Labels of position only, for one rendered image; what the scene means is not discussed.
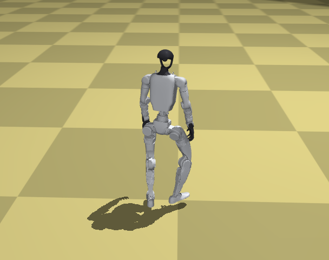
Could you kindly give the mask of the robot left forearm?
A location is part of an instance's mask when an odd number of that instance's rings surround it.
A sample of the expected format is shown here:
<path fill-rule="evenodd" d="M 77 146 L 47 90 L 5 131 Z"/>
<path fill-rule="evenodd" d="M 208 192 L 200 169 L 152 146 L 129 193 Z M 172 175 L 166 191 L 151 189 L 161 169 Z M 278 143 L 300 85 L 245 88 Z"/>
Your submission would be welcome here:
<path fill-rule="evenodd" d="M 145 105 L 140 101 L 140 107 L 141 107 L 141 114 L 142 114 L 142 117 L 144 118 L 144 121 L 149 120 L 148 104 Z"/>

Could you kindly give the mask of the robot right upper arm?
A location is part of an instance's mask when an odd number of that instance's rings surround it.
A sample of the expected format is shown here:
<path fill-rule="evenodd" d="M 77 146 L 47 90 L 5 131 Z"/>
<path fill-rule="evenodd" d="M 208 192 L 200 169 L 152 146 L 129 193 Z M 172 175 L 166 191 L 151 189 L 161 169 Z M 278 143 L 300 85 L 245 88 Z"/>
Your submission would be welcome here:
<path fill-rule="evenodd" d="M 181 107 L 182 109 L 189 109 L 189 94 L 188 94 L 188 88 L 187 88 L 187 80 L 184 77 L 176 76 L 175 78 L 175 84 L 177 87 L 179 87 L 180 95 L 182 98 Z"/>

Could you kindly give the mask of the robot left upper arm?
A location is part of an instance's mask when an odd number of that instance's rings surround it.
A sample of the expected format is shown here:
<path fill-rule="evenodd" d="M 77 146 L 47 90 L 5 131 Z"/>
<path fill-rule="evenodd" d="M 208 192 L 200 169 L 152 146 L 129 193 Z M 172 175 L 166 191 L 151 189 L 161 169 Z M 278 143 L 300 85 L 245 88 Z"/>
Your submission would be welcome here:
<path fill-rule="evenodd" d="M 142 86 L 141 86 L 140 101 L 145 105 L 150 103 L 150 98 L 147 96 L 150 88 L 150 77 L 151 74 L 147 74 L 141 80 Z"/>

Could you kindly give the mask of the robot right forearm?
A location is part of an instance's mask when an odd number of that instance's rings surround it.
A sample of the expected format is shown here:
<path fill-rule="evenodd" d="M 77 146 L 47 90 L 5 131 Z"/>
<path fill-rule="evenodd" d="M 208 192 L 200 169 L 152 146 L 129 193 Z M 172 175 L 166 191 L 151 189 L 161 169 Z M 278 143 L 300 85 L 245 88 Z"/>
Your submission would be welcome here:
<path fill-rule="evenodd" d="M 192 116 L 192 107 L 191 107 L 191 103 L 189 101 L 190 104 L 190 108 L 189 109 L 184 109 L 184 114 L 185 114 L 185 119 L 186 119 L 186 125 L 188 126 L 190 123 L 193 123 L 193 116 Z M 188 126 L 189 127 L 189 126 Z"/>

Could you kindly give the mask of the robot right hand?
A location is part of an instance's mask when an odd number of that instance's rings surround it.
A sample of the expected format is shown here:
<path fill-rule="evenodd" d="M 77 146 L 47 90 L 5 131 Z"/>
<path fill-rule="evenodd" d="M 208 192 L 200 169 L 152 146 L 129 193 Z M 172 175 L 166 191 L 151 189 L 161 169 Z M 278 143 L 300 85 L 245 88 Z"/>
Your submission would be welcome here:
<path fill-rule="evenodd" d="M 192 141 L 194 139 L 194 129 L 193 129 L 194 125 L 192 123 L 190 123 L 188 126 L 189 127 L 188 127 L 187 131 L 189 131 L 189 134 L 187 136 L 190 136 L 188 139 L 189 139 L 189 141 Z"/>

